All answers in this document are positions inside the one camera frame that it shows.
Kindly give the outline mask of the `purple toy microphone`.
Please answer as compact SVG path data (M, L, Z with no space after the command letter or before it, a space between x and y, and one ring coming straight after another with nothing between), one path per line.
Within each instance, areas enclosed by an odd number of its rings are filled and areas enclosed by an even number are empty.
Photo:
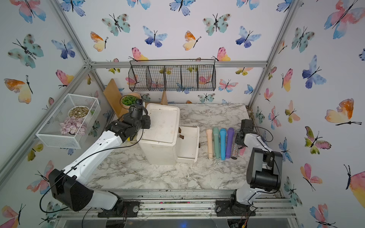
M235 135L235 130L230 127L227 131L227 145L226 145L226 158L229 159L231 158L231 153L232 153L232 145L233 145L233 138Z

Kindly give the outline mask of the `blue toy microphone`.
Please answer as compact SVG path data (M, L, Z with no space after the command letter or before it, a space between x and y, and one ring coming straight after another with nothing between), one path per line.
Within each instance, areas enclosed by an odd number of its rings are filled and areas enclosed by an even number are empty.
M221 149L221 160L224 161L226 159L226 135L227 131L225 128L220 130L220 149Z

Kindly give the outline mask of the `glitter toy microphone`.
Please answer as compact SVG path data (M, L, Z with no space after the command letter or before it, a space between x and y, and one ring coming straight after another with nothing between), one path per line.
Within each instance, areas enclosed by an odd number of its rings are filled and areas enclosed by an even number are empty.
M232 153L231 153L231 158L233 160L236 160L238 158L239 149L240 149L240 146L238 144L234 143Z

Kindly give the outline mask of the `pink toy microphone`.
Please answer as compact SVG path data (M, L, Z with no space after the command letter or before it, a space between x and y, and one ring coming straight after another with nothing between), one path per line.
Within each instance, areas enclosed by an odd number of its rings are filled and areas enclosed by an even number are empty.
M240 150L239 150L239 154L240 154L240 156L243 156L243 155L244 155L244 153L245 153L245 151L246 151L246 148L247 148L247 147L242 147L242 148L240 148Z

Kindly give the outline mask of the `green toy microphone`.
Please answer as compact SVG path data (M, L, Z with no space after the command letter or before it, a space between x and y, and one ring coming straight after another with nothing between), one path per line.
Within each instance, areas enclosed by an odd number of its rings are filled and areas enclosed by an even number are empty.
M221 153L220 153L220 138L219 138L219 128L218 127L214 127L213 128L213 140L214 140L214 152L215 152L215 157L216 159L220 159L221 158Z

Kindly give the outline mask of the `white plastic drawer cabinet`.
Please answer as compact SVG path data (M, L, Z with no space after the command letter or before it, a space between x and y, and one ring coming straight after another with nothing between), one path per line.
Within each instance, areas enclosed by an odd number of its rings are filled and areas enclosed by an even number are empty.
M137 135L144 156L153 165L175 165L180 109L150 103L146 110L151 119L150 128L139 130Z

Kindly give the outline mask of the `peach toy microphone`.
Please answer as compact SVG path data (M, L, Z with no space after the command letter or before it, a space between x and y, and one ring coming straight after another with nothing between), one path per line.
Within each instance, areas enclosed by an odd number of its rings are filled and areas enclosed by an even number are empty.
M208 146L208 158L213 159L213 131L212 129L206 130L207 146Z

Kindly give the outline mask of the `white bottom drawer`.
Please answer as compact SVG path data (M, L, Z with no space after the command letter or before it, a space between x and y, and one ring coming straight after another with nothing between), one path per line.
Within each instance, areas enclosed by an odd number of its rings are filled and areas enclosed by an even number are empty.
M178 135L177 160L179 163L194 164L198 159L200 128L180 126L182 133Z

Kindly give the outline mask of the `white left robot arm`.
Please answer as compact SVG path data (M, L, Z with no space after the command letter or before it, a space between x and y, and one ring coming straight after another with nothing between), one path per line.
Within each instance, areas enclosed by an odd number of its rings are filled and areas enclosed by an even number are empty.
M133 140L139 130L149 129L151 119L140 99L131 105L128 113L111 122L102 135L74 162L63 170L54 169L48 176L50 192L54 199L73 211L100 208L120 215L123 199L111 192L97 191L86 186L94 170L115 149Z

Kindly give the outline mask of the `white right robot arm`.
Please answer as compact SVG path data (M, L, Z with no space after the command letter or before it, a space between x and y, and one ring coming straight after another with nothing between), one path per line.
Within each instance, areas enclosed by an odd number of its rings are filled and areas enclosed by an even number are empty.
M282 182L282 153L269 148L262 137L254 131L253 121L241 121L235 142L251 150L246 170L246 182L231 195L231 204L239 207L252 206L261 194L275 194Z

